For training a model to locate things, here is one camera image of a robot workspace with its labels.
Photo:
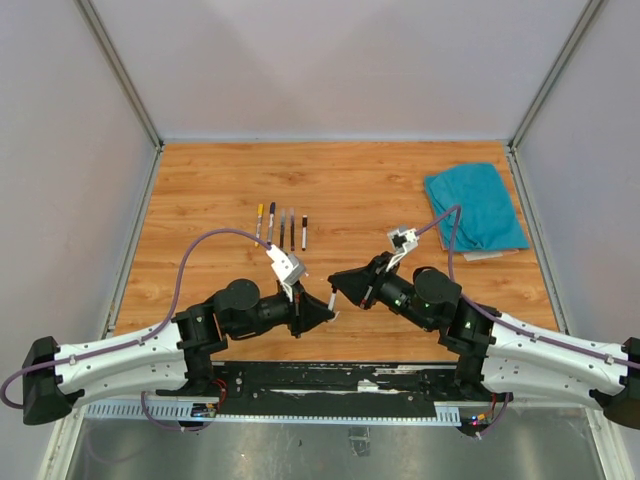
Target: wire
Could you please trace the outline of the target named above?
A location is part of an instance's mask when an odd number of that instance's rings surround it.
[[[214,383],[220,387],[220,400],[218,400],[218,412],[220,412],[220,407],[222,407],[222,404],[227,399],[229,389],[227,388],[227,382],[221,378],[217,378]]]
[[[451,215],[453,212],[456,212],[456,218],[455,218],[455,220],[453,222],[453,229],[451,230],[451,239],[449,240],[449,252],[448,252],[448,258],[447,258],[447,264],[448,264],[448,268],[449,268],[449,278],[452,281],[455,281],[455,275],[454,275],[454,271],[453,271],[453,250],[454,250],[453,247],[455,245],[456,234],[458,232],[458,224],[460,222],[460,216],[462,214],[462,208],[460,207],[460,205],[454,205],[453,207],[451,207],[448,210],[446,210],[442,215],[440,215],[438,218],[433,220],[431,223],[429,223],[429,224],[425,225],[424,227],[422,227],[421,229],[417,230],[416,231],[416,235],[419,236],[419,235],[422,235],[423,233],[427,232],[428,230],[430,230],[431,228],[433,228],[437,224],[439,224],[442,220],[447,218],[449,215]],[[640,363],[638,363],[638,362],[632,362],[630,360],[624,360],[622,358],[612,357],[611,355],[609,355],[607,353],[595,352],[595,351],[590,350],[588,348],[580,347],[580,346],[577,346],[577,345],[572,345],[570,343],[566,343],[566,342],[563,342],[561,340],[557,340],[555,338],[547,337],[547,336],[544,336],[544,335],[536,335],[535,333],[533,333],[533,332],[531,332],[529,330],[525,330],[524,328],[520,328],[520,327],[518,327],[516,325],[513,325],[512,323],[509,323],[506,320],[503,320],[503,319],[501,319],[499,317],[496,317],[495,315],[492,315],[491,313],[487,312],[484,308],[482,308],[480,305],[478,305],[473,300],[471,300],[464,293],[462,294],[462,298],[464,298],[466,300],[466,302],[474,310],[476,310],[478,313],[480,313],[484,317],[488,318],[489,320],[493,321],[494,323],[497,323],[498,325],[501,325],[501,326],[513,331],[513,332],[519,333],[520,335],[523,335],[524,337],[540,340],[542,342],[548,343],[549,345],[554,345],[556,347],[564,348],[565,350],[570,350],[572,352],[581,353],[583,355],[587,355],[587,356],[590,356],[592,358],[597,358],[599,360],[609,361],[611,359],[614,363],[617,363],[618,365],[624,365],[624,366],[626,366],[628,368],[634,368],[636,370],[640,370]]]
[[[89,352],[89,353],[83,353],[83,354],[75,355],[75,356],[72,355],[70,357],[60,358],[60,359],[57,359],[57,360],[50,360],[48,362],[38,363],[36,365],[31,365],[29,367],[25,367],[25,368],[23,368],[21,370],[18,370],[17,372],[15,372],[12,375],[10,375],[2,383],[2,386],[0,387],[0,401],[2,401],[2,403],[4,403],[8,407],[15,408],[15,409],[18,409],[18,410],[22,410],[24,408],[24,405],[21,405],[19,403],[11,401],[9,399],[9,397],[7,396],[7,389],[9,388],[9,385],[14,380],[16,380],[17,378],[22,377],[22,376],[27,375],[27,374],[32,373],[32,372],[37,372],[39,370],[44,370],[46,368],[51,368],[51,367],[55,367],[55,366],[58,366],[58,365],[65,365],[67,363],[71,363],[72,361],[85,360],[87,358],[96,357],[98,355],[105,355],[107,353],[117,352],[117,351],[122,350],[124,348],[137,346],[139,343],[144,343],[147,340],[149,340],[150,338],[155,337],[158,333],[160,333],[169,324],[169,322],[171,321],[171,317],[173,317],[173,313],[176,310],[176,307],[178,305],[178,298],[180,297],[180,286],[182,285],[182,276],[184,275],[184,269],[185,269],[185,267],[187,265],[187,260],[189,259],[189,255],[191,255],[191,252],[193,252],[193,250],[200,244],[200,242],[202,242],[206,238],[209,238],[209,237],[211,237],[213,235],[217,235],[219,233],[233,233],[233,234],[236,234],[236,235],[241,235],[241,236],[246,237],[246,238],[248,238],[250,240],[253,240],[254,242],[259,243],[260,245],[262,245],[267,250],[271,250],[271,245],[267,244],[267,242],[265,242],[264,240],[259,239],[255,235],[247,233],[247,232],[245,232],[243,230],[238,230],[238,229],[235,229],[235,228],[218,228],[216,230],[210,230],[210,231],[208,231],[206,233],[203,233],[198,238],[196,238],[193,242],[191,242],[191,244],[187,247],[187,250],[184,252],[184,255],[182,257],[182,261],[180,262],[180,266],[178,267],[178,275],[176,276],[176,286],[175,286],[175,289],[173,291],[173,298],[171,300],[171,305],[169,306],[169,311],[167,312],[167,315],[164,318],[164,320],[162,320],[162,322],[160,322],[156,328],[154,328],[149,333],[143,335],[138,340],[131,340],[129,342],[121,343],[119,345],[114,345],[114,346],[111,346],[111,347],[101,348],[99,350],[96,350],[96,351],[93,351],[93,352]]]
[[[493,429],[496,428],[496,425],[498,425],[498,422],[502,418],[504,418],[504,414],[507,413],[507,405],[509,405],[509,402],[511,401],[510,399],[511,399],[511,394],[506,393],[504,397],[504,402],[502,403],[502,408],[498,412],[498,415],[496,415],[496,418],[493,419],[493,421],[489,424],[487,428],[477,433],[479,437],[485,437],[486,435],[491,433]]]
[[[153,423],[156,427],[161,428],[162,430],[167,430],[169,432],[199,432],[204,430],[213,422],[205,422],[201,427],[174,427],[171,425],[165,425],[164,423],[159,422],[151,415],[149,411],[149,407],[147,406],[147,392],[140,392],[140,405],[142,405],[142,413],[147,417],[151,423]]]

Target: metal frame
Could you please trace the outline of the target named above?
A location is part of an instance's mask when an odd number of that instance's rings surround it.
[[[553,87],[556,85],[556,82],[564,72],[565,68],[569,64],[569,61],[573,57],[573,54],[576,52],[582,40],[589,30],[589,28],[595,23],[598,15],[602,11],[602,8],[606,5],[608,0],[589,0],[587,5],[582,10],[580,14],[580,18],[576,22],[575,26],[569,38],[565,42],[564,46],[560,50],[560,53],[556,57],[551,69],[547,73],[544,81],[538,93],[536,93],[533,102],[529,106],[527,113],[524,118],[518,125],[513,138],[509,141],[509,147],[512,149],[517,149],[524,139],[529,127],[538,116],[538,112],[544,105],[547,100],[547,97],[553,90]]]
[[[138,203],[138,214],[132,224],[130,231],[130,242],[121,262],[118,278],[112,292],[112,302],[106,316],[105,327],[102,337],[109,337],[113,334],[116,318],[122,303],[124,290],[131,270],[131,265],[135,255],[136,247],[144,223],[146,211],[151,199],[153,185],[158,172],[160,158],[163,151],[163,139],[160,137],[151,117],[149,116],[140,96],[133,85],[127,71],[117,54],[113,42],[111,41],[105,26],[91,0],[74,0],[82,17],[92,32],[96,43],[105,56],[116,80],[120,84],[123,94],[128,99],[132,109],[136,113],[147,136],[156,147],[156,154],[150,168],[145,190]],[[529,128],[535,121],[538,113],[548,100],[550,93],[566,69],[569,61],[579,48],[585,34],[595,23],[607,0],[588,0],[576,25],[565,42],[563,48],[555,59],[545,80],[533,99],[530,107],[524,115],[522,121],[515,130],[514,136],[505,145],[505,154],[510,166],[516,191],[520,198],[525,220],[529,226],[531,239],[538,258],[544,282],[549,293],[551,305],[556,315],[558,325],[565,333],[569,332],[566,321],[566,309],[562,305],[561,295],[554,283],[554,267],[545,246],[544,237],[538,222],[538,215],[535,206],[529,198],[526,181],[526,172],[523,172],[522,162],[518,155],[518,147],[522,144]],[[75,415],[66,417],[56,423],[54,431],[42,464],[39,479],[65,478],[76,442],[80,432],[86,407],[80,409]],[[607,478],[633,478],[633,469],[629,462],[629,457],[624,448],[620,429],[617,425],[607,421],[600,412],[587,411],[589,423],[597,447],[597,453]]]
[[[124,68],[124,64],[122,63],[122,60],[120,60],[118,52],[116,51],[111,38],[109,38],[109,34],[107,33],[104,23],[100,19],[100,15],[94,7],[93,2],[91,0],[74,0],[74,2],[78,7],[78,10],[80,10],[80,14],[87,22],[87,26],[96,40],[96,44],[104,54],[105,60],[109,64],[109,67],[111,67],[113,75],[120,84],[124,96],[129,100],[129,104],[138,117],[138,120],[147,133],[147,136],[156,148],[162,148],[163,141],[158,134],[158,130],[147,113],[147,110],[140,99],[140,95],[131,82],[131,78],[129,78],[129,74]]]
[[[105,315],[104,327],[102,328],[102,335],[100,335],[100,338],[109,338],[113,335],[116,318],[120,311],[120,306],[124,297],[124,290],[129,278],[129,273],[131,272],[131,264],[135,257],[138,240],[140,239],[140,233],[142,232],[142,225],[144,224],[144,218],[151,200],[151,193],[153,192],[153,186],[160,167],[162,153],[163,148],[156,147],[146,182],[144,184],[144,189],[136,204],[138,213],[129,230],[129,242],[120,262],[121,267],[118,270],[114,289],[112,291],[112,301],[110,303],[109,310]],[[36,477],[37,480],[58,480],[67,477],[67,473],[71,465],[71,459],[73,458],[73,452],[78,444],[80,427],[84,420],[86,408],[87,407],[81,407],[74,412],[73,415],[69,415],[55,423],[47,450],[43,457],[42,465],[40,466],[40,471]]]

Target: metal floor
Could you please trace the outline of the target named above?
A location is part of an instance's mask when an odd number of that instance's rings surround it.
[[[181,434],[146,421],[86,420],[67,478],[595,480],[604,475],[583,410],[511,408],[482,441],[452,427],[216,423],[202,433]]]

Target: black mount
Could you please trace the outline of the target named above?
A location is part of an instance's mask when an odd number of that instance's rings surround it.
[[[251,280],[239,279],[216,292],[203,303],[193,305],[171,319],[178,326],[187,365],[187,383],[177,391],[158,390],[158,395],[203,395],[216,378],[211,354],[228,347],[227,336],[244,340],[268,332],[277,325],[287,325],[291,335],[300,337],[334,313],[327,304],[309,295],[300,282],[292,286],[293,301],[283,291],[260,298],[258,286]],[[23,367],[54,359],[60,351],[53,337],[36,340]],[[37,370],[22,377],[23,422],[40,425],[68,415],[76,400],[84,395],[79,390],[65,395],[58,388],[61,379],[53,367]]]
[[[460,355],[456,382],[461,388],[486,394],[481,385],[482,362],[494,339],[493,322],[474,310],[462,297],[462,287],[433,267],[413,272],[413,284],[397,275],[399,264],[387,271],[393,254],[383,252],[366,267],[329,276],[334,289],[364,310],[380,301],[426,332],[438,330],[438,343]],[[493,315],[496,309],[484,306]]]
[[[260,298],[258,286],[247,279],[231,282],[203,303],[178,313],[171,321],[178,325],[184,350],[187,379],[180,390],[159,390],[158,395],[202,395],[216,378],[211,364],[213,353],[228,347],[232,340],[262,335],[277,325],[287,325],[291,335],[303,333],[331,320],[334,313],[326,303],[309,295],[300,282],[292,286],[293,301],[282,290]]]

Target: black marker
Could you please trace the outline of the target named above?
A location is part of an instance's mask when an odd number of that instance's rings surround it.
[[[282,216],[280,217],[280,249],[284,248],[284,227],[287,221],[287,211],[282,209]]]
[[[293,212],[293,207],[291,207],[291,251],[295,251],[296,249],[296,217]]]
[[[307,216],[302,216],[302,251],[307,249]]]
[[[271,202],[271,206],[269,207],[269,230],[267,231],[267,243],[271,245],[271,241],[273,240],[273,220],[276,216],[276,202]]]

